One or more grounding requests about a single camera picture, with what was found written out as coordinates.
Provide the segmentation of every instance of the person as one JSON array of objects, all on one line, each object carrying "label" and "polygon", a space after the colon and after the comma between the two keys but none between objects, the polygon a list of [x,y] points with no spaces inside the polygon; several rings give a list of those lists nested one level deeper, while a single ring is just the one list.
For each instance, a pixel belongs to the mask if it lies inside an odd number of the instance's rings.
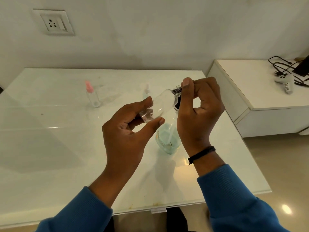
[{"label": "person", "polygon": [[[215,78],[196,81],[185,78],[181,85],[177,130],[188,156],[194,156],[211,146],[209,136],[224,106]],[[196,97],[201,100],[199,108],[193,108]],[[95,232],[106,228],[112,217],[113,202],[141,162],[147,142],[165,122],[159,117],[140,131],[132,131],[143,122],[138,114],[148,108],[151,101],[148,97],[124,105],[103,125],[107,154],[104,171],[55,217],[41,221],[37,232]],[[215,151],[194,160],[193,164],[215,232],[287,231],[279,224],[272,208],[255,197]]]}]

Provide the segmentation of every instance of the pink cap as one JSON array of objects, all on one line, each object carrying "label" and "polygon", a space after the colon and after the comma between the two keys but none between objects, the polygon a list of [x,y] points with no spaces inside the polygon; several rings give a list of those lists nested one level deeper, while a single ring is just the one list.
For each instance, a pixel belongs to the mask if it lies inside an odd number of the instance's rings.
[{"label": "pink cap", "polygon": [[87,90],[87,92],[92,94],[92,93],[94,92],[94,89],[93,89],[93,87],[92,87],[90,81],[89,81],[89,80],[86,80],[86,81],[85,81],[85,84],[86,84],[86,90]]}]

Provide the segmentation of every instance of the blue sleeve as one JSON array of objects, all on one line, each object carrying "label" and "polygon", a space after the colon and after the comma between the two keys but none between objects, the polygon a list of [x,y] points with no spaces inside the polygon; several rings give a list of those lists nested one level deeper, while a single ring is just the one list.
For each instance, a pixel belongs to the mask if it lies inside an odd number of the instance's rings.
[{"label": "blue sleeve", "polygon": [[104,231],[112,210],[84,187],[55,217],[40,222],[37,232]]},{"label": "blue sleeve", "polygon": [[197,179],[214,232],[287,232],[273,209],[255,197],[226,164]]}]

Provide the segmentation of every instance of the power socket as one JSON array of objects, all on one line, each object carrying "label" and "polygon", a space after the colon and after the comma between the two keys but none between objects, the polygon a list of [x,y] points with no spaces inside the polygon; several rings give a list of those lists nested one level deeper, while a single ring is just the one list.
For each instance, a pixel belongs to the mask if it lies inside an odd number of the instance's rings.
[{"label": "power socket", "polygon": [[66,12],[63,10],[33,9],[33,20],[47,35],[74,35]]}]

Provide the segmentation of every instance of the black thread wristband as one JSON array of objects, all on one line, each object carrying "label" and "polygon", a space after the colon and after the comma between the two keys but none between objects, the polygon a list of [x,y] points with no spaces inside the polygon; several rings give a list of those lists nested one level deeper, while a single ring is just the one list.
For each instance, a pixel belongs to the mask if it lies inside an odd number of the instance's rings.
[{"label": "black thread wristband", "polygon": [[190,158],[188,158],[189,161],[189,165],[193,164],[194,160],[197,160],[199,158],[201,158],[202,156],[207,155],[210,152],[215,151],[216,149],[213,146],[207,147],[206,149],[202,150],[201,152],[195,154],[194,156],[191,156]]}]

